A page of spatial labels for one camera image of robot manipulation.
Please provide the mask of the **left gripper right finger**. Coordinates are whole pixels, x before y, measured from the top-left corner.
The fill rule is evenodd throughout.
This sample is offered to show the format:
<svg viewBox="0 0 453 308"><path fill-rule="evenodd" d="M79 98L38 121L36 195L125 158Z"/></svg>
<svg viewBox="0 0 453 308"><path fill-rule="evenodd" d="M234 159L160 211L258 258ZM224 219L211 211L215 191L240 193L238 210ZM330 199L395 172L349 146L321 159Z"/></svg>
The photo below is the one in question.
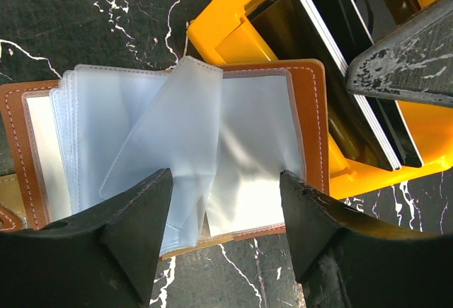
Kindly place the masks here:
<svg viewBox="0 0 453 308"><path fill-rule="evenodd" d="M291 171L280 194L295 280L308 307L451 307L452 235L381 221Z"/></svg>

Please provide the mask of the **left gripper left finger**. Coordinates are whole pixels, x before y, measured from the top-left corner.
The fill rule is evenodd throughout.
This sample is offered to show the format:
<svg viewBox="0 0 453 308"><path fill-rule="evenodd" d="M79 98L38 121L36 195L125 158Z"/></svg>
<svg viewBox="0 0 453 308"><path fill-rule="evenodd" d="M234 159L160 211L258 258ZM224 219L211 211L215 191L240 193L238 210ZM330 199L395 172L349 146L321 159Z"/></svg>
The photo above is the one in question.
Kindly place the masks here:
<svg viewBox="0 0 453 308"><path fill-rule="evenodd" d="M148 307L172 196L160 169L39 230L1 234L2 307Z"/></svg>

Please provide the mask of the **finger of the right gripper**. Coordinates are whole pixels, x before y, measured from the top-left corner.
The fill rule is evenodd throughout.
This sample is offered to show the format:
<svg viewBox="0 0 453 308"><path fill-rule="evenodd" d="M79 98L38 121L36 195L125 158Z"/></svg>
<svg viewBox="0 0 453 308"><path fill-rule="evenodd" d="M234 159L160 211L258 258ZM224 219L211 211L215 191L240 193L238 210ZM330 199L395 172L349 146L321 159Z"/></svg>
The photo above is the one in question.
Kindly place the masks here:
<svg viewBox="0 0 453 308"><path fill-rule="evenodd" d="M452 107L452 0L437 0L358 55L351 93Z"/></svg>

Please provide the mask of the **brown leather card holder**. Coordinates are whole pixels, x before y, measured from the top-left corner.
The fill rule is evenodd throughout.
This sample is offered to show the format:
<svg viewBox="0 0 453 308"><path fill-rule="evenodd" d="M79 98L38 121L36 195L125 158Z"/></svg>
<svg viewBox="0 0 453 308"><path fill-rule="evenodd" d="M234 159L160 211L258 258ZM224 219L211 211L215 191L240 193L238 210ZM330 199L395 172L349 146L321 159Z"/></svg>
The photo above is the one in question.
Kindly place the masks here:
<svg viewBox="0 0 453 308"><path fill-rule="evenodd" d="M159 169L173 195L160 254L285 231L280 174L329 190L326 73L316 59L169 72L80 64L4 84L1 116L28 226L93 207Z"/></svg>

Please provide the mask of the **small orange plastic bin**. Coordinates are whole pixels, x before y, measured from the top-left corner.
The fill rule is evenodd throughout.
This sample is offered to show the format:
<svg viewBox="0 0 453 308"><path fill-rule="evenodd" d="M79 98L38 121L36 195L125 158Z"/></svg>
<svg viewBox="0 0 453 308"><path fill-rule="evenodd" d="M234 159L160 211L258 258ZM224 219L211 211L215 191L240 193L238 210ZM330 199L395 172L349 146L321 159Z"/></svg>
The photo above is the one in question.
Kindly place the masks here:
<svg viewBox="0 0 453 308"><path fill-rule="evenodd" d="M265 0L212 0L190 24L187 34L210 64L267 62L276 56L247 16ZM452 167L452 109L401 101L399 103L424 165L385 171L346 159L329 143L330 195L343 199L428 176Z"/></svg>

